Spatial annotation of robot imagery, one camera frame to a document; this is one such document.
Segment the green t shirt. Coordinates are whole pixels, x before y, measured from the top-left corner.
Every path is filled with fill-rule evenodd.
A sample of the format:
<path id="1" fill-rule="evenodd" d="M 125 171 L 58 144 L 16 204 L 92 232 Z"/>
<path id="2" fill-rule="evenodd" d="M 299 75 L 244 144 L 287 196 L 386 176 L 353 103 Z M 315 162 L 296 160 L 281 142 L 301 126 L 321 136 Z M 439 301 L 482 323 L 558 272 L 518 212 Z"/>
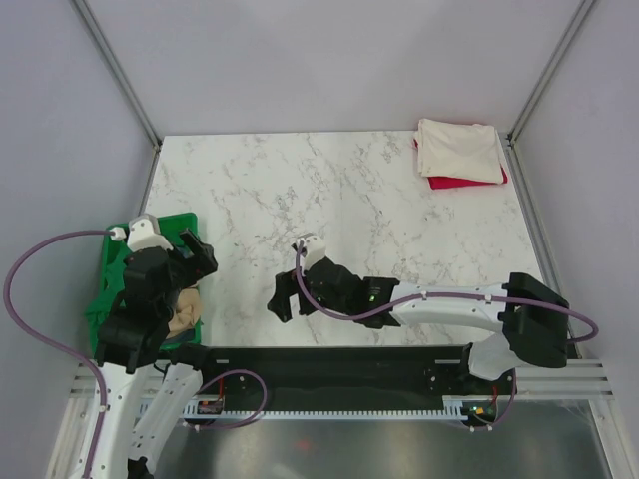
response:
<path id="1" fill-rule="evenodd" d="M 107 319 L 116 296 L 124 289 L 125 258 L 129 254 L 130 251 L 127 248 L 121 249 L 105 266 L 101 275 L 100 293 L 85 310 L 92 352 L 95 352 L 97 348 L 100 326 Z"/>

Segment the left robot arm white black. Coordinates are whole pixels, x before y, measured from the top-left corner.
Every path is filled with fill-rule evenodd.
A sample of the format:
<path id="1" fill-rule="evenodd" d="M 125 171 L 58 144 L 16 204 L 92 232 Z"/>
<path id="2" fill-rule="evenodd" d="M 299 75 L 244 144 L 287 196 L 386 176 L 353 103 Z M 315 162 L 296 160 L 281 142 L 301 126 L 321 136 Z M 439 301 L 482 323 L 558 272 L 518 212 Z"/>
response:
<path id="1" fill-rule="evenodd" d="M 213 248 L 191 230 L 169 242 L 149 217 L 113 228 L 125 240 L 117 289 L 97 332 L 88 366 L 97 384 L 79 470 L 85 478 L 150 478 L 180 412 L 196 392 L 208 392 L 219 381 L 219 368 L 205 359 L 207 348 L 178 347 L 166 383 L 143 419 L 141 397 L 161 346 L 170 332 L 182 292 L 192 292 L 218 264 Z"/>

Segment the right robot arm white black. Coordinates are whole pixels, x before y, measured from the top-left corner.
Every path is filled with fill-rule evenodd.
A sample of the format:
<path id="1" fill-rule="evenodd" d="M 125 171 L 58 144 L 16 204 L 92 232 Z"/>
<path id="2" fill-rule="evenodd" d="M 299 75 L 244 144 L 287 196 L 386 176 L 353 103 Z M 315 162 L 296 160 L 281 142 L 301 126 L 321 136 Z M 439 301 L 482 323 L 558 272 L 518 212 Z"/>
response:
<path id="1" fill-rule="evenodd" d="M 567 301 L 533 276 L 514 272 L 505 283 L 484 286 L 422 286 L 393 277 L 360 277 L 328 258 L 275 277 L 267 304 L 281 322 L 316 311 L 371 329 L 441 324 L 481 329 L 488 337 L 465 346 L 457 380 L 482 391 L 503 373 L 531 365 L 560 369 L 568 359 Z"/>

